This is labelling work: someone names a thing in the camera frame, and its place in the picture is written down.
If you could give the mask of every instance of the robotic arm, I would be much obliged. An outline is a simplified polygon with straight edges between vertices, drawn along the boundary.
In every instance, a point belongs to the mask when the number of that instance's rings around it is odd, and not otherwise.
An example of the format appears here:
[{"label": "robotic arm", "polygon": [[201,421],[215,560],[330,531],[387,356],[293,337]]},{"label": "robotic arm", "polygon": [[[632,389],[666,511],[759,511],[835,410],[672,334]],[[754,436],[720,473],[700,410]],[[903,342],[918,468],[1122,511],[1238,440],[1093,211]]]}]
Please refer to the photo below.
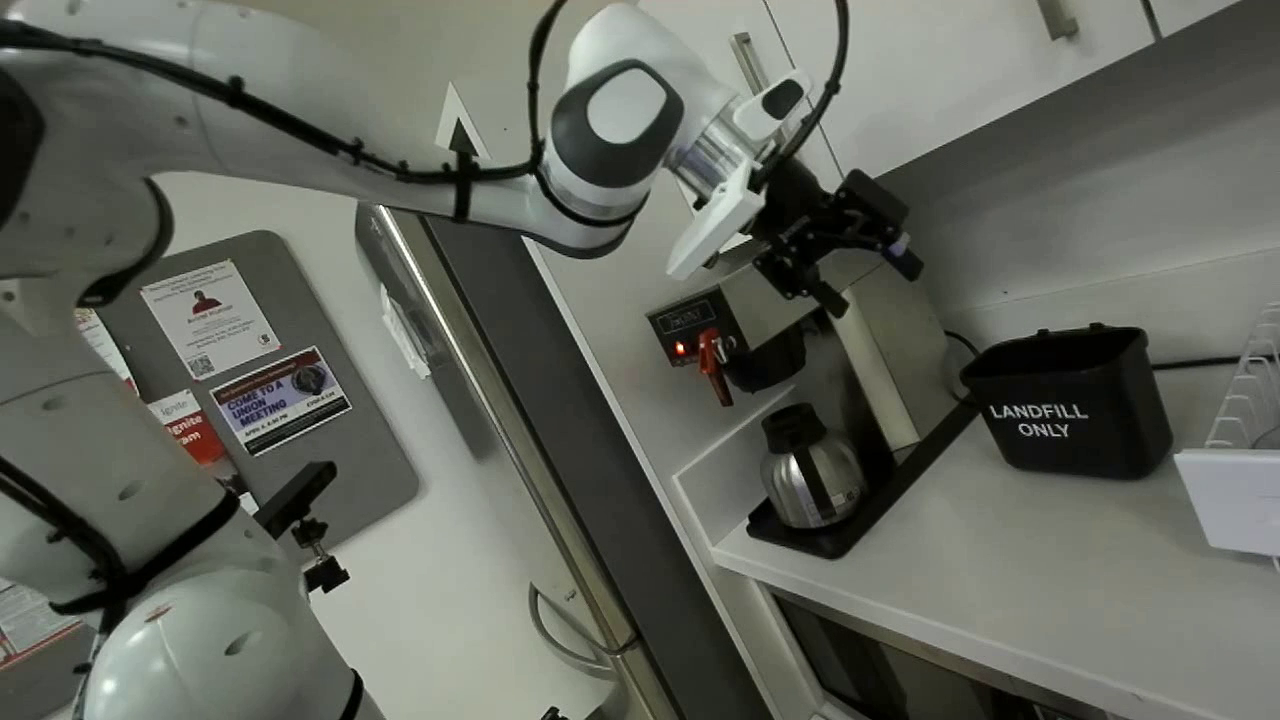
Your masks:
[{"label": "robotic arm", "polygon": [[[759,189],[803,99],[796,81],[741,99],[640,9],[614,6],[577,38],[529,164],[437,169],[412,103],[348,84],[354,68],[412,84],[403,62],[428,49],[402,26],[420,15],[420,0],[0,0],[0,575],[100,623],[92,720],[376,716],[279,543],[76,337],[72,308],[113,301],[168,245],[156,173],[343,192],[603,256],[667,169],[703,202],[672,278],[765,209],[775,278],[822,256]],[[796,211],[823,209],[828,234],[846,203],[803,198]],[[859,228],[899,253],[897,222]]]}]

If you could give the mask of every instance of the white wall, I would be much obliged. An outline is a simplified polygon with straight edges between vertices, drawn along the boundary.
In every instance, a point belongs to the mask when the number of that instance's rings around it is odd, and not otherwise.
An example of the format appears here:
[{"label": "white wall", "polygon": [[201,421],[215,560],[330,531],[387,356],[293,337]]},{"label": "white wall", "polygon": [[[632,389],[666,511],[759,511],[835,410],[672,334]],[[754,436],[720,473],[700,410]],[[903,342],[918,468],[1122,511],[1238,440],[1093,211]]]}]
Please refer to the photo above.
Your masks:
[{"label": "white wall", "polygon": [[168,178],[177,253],[269,228],[317,283],[360,378],[398,427],[423,494],[342,549],[354,585],[319,620],[394,720],[535,720],[591,713],[607,688],[564,670],[534,634],[523,588],[577,596],[535,508],[505,459],[475,465],[437,389],[420,386],[380,326],[376,283],[354,241],[354,202]]},{"label": "white wall", "polygon": [[1280,9],[1245,6],[887,185],[941,311],[975,342],[1146,326],[1238,352],[1280,301]]}]

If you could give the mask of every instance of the white shelf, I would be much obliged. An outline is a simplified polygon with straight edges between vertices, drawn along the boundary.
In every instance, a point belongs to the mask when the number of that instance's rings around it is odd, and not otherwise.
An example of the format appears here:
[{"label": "white shelf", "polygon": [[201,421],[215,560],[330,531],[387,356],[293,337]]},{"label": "white shelf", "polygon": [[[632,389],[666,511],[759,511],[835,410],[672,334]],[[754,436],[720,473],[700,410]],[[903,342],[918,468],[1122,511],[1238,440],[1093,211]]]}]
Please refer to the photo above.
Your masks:
[{"label": "white shelf", "polygon": [[[1200,440],[1230,372],[1170,378]],[[1011,473],[975,421],[846,555],[729,531],[715,566],[1127,720],[1274,720],[1280,574],[1203,543],[1173,465],[1142,484]]]}]

